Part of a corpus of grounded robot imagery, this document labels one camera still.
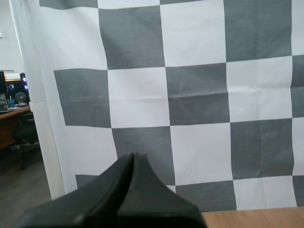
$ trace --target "gray square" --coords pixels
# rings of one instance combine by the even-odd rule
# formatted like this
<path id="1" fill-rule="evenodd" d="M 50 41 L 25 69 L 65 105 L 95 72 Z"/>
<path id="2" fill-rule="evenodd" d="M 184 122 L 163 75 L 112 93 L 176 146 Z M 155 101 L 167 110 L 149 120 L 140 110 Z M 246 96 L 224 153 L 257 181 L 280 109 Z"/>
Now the gray square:
<path id="1" fill-rule="evenodd" d="M 304 176 L 293 176 L 296 205 L 304 206 Z"/>
<path id="2" fill-rule="evenodd" d="M 88 183 L 90 183 L 92 180 L 94 180 L 96 177 L 95 175 L 75 175 L 77 188 L 81 188 Z"/>
<path id="3" fill-rule="evenodd" d="M 108 69 L 164 67 L 160 6 L 99 9 Z"/>
<path id="4" fill-rule="evenodd" d="M 172 3 L 182 3 L 182 2 L 191 2 L 191 1 L 202 1 L 202 0 L 160 0 L 161 5 L 172 4 Z"/>
<path id="5" fill-rule="evenodd" d="M 197 205 L 201 212 L 237 209 L 231 180 L 176 186 L 176 194 Z"/>
<path id="6" fill-rule="evenodd" d="M 166 185 L 175 185 L 170 127 L 113 128 L 117 157 L 146 153 L 155 174 Z"/>
<path id="7" fill-rule="evenodd" d="M 67 126 L 111 127 L 106 70 L 55 70 Z"/>
<path id="8" fill-rule="evenodd" d="M 292 175 L 292 119 L 230 123 L 233 179 Z"/>
<path id="9" fill-rule="evenodd" d="M 293 117 L 304 117 L 304 55 L 293 56 L 291 102 Z"/>
<path id="10" fill-rule="evenodd" d="M 224 0 L 227 62 L 291 55 L 291 0 Z"/>
<path id="11" fill-rule="evenodd" d="M 170 125 L 227 123 L 226 63 L 166 67 Z"/>
<path id="12" fill-rule="evenodd" d="M 57 10 L 67 10 L 75 7 L 98 8 L 97 0 L 39 0 L 40 6 L 50 7 Z"/>

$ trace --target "desk fan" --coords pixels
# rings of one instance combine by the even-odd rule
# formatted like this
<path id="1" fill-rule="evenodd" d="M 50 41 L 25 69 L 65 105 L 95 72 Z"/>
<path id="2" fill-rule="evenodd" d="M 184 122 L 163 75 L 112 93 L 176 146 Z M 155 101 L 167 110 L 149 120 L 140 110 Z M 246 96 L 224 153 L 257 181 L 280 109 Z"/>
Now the desk fan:
<path id="1" fill-rule="evenodd" d="M 23 92 L 16 93 L 15 100 L 19 102 L 19 107 L 25 107 L 27 104 L 23 103 L 27 96 Z"/>

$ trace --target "checkerboard pattern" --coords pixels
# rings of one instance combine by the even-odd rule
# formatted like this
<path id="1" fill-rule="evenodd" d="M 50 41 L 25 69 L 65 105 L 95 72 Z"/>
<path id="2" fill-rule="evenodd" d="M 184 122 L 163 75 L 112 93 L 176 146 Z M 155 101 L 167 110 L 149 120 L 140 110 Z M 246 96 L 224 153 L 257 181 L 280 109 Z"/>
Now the checkerboard pattern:
<path id="1" fill-rule="evenodd" d="M 304 206 L 303 0 L 39 4 L 78 186 L 138 152 L 201 211 Z"/>

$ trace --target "white square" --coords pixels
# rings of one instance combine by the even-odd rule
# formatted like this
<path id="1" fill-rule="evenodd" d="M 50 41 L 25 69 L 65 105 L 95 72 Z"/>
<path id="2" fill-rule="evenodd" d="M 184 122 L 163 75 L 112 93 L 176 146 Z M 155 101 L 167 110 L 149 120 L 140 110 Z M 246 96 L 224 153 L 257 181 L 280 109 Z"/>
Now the white square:
<path id="1" fill-rule="evenodd" d="M 75 175 L 100 175 L 117 160 L 111 128 L 66 126 L 65 130 L 66 152 Z"/>
<path id="2" fill-rule="evenodd" d="M 161 5 L 166 67 L 226 62 L 223 0 Z"/>
<path id="3" fill-rule="evenodd" d="M 164 67 L 109 70 L 111 126 L 169 126 Z"/>
<path id="4" fill-rule="evenodd" d="M 293 27 L 291 31 L 291 48 L 292 54 L 303 55 L 304 54 L 304 1 L 292 0 L 292 22 Z"/>
<path id="5" fill-rule="evenodd" d="M 304 175 L 304 117 L 293 118 L 293 151 L 294 170 L 293 175 Z"/>
<path id="6" fill-rule="evenodd" d="M 40 12 L 43 45 L 54 70 L 107 70 L 97 8 L 57 10 L 40 7 Z"/>
<path id="7" fill-rule="evenodd" d="M 166 185 L 166 186 L 168 187 L 168 189 L 176 193 L 175 185 Z"/>
<path id="8" fill-rule="evenodd" d="M 292 57 L 229 62 L 230 121 L 292 117 Z"/>
<path id="9" fill-rule="evenodd" d="M 232 180 L 230 123 L 170 128 L 176 185 Z"/>
<path id="10" fill-rule="evenodd" d="M 98 0 L 100 9 L 121 9 L 131 7 L 157 6 L 160 0 Z"/>
<path id="11" fill-rule="evenodd" d="M 262 178 L 233 180 L 233 185 L 237 210 L 267 208 Z"/>
<path id="12" fill-rule="evenodd" d="M 267 208 L 296 207 L 292 176 L 263 177 Z"/>

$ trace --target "wooden table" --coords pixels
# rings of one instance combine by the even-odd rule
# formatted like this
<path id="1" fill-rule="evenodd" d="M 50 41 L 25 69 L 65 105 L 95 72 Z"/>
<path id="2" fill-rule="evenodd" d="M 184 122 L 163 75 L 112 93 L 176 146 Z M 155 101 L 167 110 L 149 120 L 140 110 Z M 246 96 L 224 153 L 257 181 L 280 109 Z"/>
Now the wooden table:
<path id="1" fill-rule="evenodd" d="M 303 228 L 304 207 L 202 213 L 208 228 Z"/>
<path id="2" fill-rule="evenodd" d="M 16 142 L 11 135 L 14 130 L 20 128 L 19 116 L 29 112 L 30 108 L 27 105 L 13 112 L 0 114 L 0 150 Z"/>

